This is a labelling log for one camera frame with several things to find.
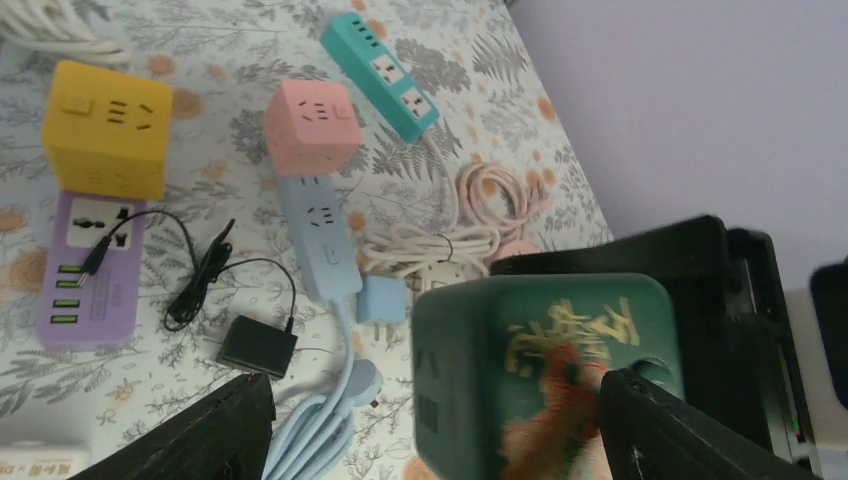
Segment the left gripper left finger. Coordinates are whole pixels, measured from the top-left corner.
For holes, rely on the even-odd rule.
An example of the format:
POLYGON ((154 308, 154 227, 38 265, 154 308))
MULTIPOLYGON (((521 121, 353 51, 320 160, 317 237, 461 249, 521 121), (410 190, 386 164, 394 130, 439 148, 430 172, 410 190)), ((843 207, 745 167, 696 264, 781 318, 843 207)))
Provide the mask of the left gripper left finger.
POLYGON ((76 479, 260 479, 275 406, 269 377, 242 374, 76 479))

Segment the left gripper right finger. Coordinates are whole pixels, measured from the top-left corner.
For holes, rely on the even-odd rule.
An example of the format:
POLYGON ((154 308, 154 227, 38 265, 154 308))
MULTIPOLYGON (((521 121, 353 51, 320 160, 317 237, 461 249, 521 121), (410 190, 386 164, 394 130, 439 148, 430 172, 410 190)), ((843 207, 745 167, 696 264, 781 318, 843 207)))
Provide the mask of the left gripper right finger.
POLYGON ((631 369, 602 378, 598 426, 620 479, 814 479, 631 369))

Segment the dark green cube socket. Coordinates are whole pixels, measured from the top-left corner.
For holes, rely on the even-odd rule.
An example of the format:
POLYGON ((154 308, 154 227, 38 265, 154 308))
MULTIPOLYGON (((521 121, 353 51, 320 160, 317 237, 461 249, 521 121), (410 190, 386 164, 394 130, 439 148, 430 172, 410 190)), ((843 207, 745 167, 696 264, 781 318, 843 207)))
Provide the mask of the dark green cube socket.
POLYGON ((600 383, 633 367, 675 396, 672 300, 635 273, 492 276, 411 313, 415 440, 442 479, 605 477, 600 383))

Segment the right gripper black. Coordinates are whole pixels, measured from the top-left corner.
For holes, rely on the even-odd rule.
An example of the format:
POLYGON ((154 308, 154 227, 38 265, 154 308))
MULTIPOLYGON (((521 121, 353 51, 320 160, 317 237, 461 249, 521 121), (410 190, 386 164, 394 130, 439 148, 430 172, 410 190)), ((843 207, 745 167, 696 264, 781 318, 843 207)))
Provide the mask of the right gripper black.
POLYGON ((492 272, 658 281, 674 307, 686 400, 778 457, 824 472, 768 234, 703 215, 594 247, 497 260, 492 272))

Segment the yellow cube power socket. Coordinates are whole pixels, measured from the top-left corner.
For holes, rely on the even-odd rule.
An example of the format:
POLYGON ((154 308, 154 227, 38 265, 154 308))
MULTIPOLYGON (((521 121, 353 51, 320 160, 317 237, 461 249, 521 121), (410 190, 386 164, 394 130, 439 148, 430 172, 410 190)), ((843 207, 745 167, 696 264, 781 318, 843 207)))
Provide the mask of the yellow cube power socket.
POLYGON ((171 86, 71 60, 57 64, 41 140, 64 191, 164 196, 171 86))

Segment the pink cube power socket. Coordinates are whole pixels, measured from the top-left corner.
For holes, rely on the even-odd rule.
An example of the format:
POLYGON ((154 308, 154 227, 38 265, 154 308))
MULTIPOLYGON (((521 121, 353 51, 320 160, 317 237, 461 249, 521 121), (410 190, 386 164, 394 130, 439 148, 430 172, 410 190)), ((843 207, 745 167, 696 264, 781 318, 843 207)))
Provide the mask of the pink cube power socket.
POLYGON ((271 166, 282 177, 332 174, 363 144, 348 89, 338 82, 281 81, 262 127, 271 166))

